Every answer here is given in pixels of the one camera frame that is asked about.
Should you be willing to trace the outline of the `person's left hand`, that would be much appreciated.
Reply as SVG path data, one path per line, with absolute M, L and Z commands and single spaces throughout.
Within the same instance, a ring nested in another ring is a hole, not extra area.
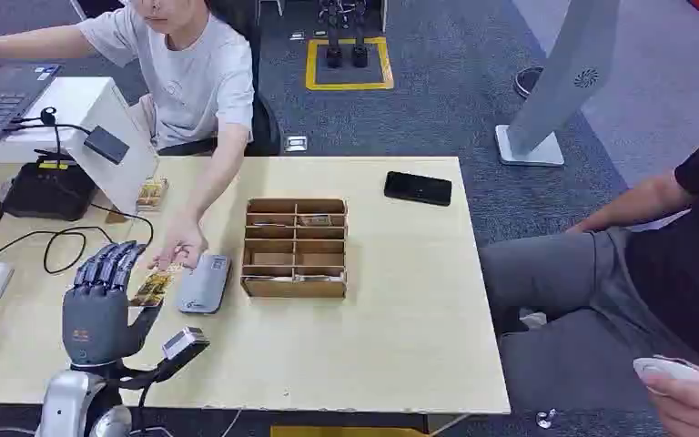
M 161 249 L 148 267 L 166 270 L 171 265 L 180 265 L 185 269 L 195 269 L 207 248 L 208 241 L 200 227 L 200 216 L 181 213 L 168 226 Z
M 642 381 L 669 435 L 699 436 L 699 383 L 659 372 L 646 372 Z

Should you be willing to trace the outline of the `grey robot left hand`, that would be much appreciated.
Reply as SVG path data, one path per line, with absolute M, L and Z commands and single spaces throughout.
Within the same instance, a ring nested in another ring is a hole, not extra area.
M 145 307 L 128 321 L 127 285 L 145 248 L 134 240 L 111 243 L 78 268 L 62 305 L 62 341 L 73 369 L 106 366 L 143 348 L 162 307 Z

